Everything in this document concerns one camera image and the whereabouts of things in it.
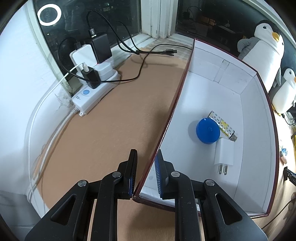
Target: yellow beak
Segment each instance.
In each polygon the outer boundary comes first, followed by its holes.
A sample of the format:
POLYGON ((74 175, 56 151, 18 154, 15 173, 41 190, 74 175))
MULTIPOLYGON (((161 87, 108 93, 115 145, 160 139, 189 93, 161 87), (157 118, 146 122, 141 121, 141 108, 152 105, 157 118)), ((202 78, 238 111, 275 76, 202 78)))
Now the yellow beak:
POLYGON ((279 35, 278 35, 278 33, 272 32, 272 36, 275 39, 275 41, 277 41, 277 42, 279 41, 279 35))

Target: white power cord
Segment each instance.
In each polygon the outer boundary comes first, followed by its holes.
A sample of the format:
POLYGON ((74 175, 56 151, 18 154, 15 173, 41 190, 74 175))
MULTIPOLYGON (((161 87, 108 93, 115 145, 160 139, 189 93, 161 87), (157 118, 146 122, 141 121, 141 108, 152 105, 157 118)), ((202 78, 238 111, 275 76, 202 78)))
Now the white power cord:
MULTIPOLYGON (((77 64, 76 66, 74 66, 71 70, 70 70, 70 72, 71 71, 73 71, 75 68, 77 68, 79 65, 81 65, 81 64, 77 64)), ((34 202, 35 202, 35 204, 36 204, 36 207, 37 207, 37 210, 38 210, 38 214, 40 214, 40 210, 39 210, 39 208, 38 208, 38 204, 37 204, 37 202, 36 202, 36 198, 35 198, 35 195, 34 195, 34 191, 33 191, 33 185, 32 185, 32 180, 31 180, 31 173, 30 173, 30 143, 31 143, 31 134, 32 134, 32 129, 33 129, 33 124, 34 124, 34 121, 35 121, 35 119, 36 119, 36 116, 37 116, 37 113, 38 113, 38 111, 39 111, 39 109, 40 109, 40 107, 41 107, 41 105, 44 103, 44 101, 46 100, 46 98, 56 89, 56 87, 58 87, 59 86, 59 84, 68 76, 68 74, 69 73, 66 73, 65 75, 64 75, 64 77, 50 90, 50 92, 43 98, 43 100, 40 102, 40 104, 39 104, 39 106, 38 106, 38 108, 37 108, 37 110, 36 110, 36 112, 35 112, 35 114, 34 114, 34 116, 33 116, 33 119, 32 119, 32 124, 31 124, 31 128, 30 128, 30 132, 29 132, 29 141, 28 141, 28 172, 29 172, 29 182, 30 182, 30 192, 32 193, 32 195, 33 195, 33 199, 34 199, 34 202)), ((66 124, 66 120, 68 121, 69 119, 70 119, 70 117, 68 118, 66 118, 65 120, 64 120, 64 122, 63 122, 63 124, 65 125, 66 124)), ((49 152, 49 148, 50 148, 50 146, 48 146, 48 148, 47 148, 47 150, 46 150, 46 153, 48 154, 48 152, 49 152)), ((31 195, 30 194, 28 194, 27 195, 27 200, 28 200, 28 202, 30 202, 31 201, 31 197, 30 197, 31 195)))

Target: blue cap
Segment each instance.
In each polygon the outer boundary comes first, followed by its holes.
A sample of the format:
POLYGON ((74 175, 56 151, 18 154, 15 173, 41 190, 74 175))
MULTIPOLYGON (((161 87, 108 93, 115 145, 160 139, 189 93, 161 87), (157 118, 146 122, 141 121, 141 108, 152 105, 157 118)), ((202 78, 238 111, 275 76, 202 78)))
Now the blue cap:
POLYGON ((197 137, 205 144, 212 144, 220 137, 218 124, 210 118, 203 118, 196 126, 197 137))

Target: stuffed animal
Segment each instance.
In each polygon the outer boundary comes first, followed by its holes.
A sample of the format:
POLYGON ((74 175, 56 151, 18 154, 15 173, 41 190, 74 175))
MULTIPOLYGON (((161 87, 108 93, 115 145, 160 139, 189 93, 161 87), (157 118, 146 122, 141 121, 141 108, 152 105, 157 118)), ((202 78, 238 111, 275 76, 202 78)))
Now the stuffed animal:
POLYGON ((254 37, 241 39, 237 43, 237 50, 240 52, 238 58, 258 71, 267 92, 275 79, 281 85, 280 65, 284 47, 280 30, 268 20, 257 24, 254 37))
POLYGON ((281 86, 272 88, 269 97, 276 112, 283 114, 292 105, 294 106, 294 98, 296 95, 296 77, 290 68, 283 69, 284 75, 281 77, 281 86))

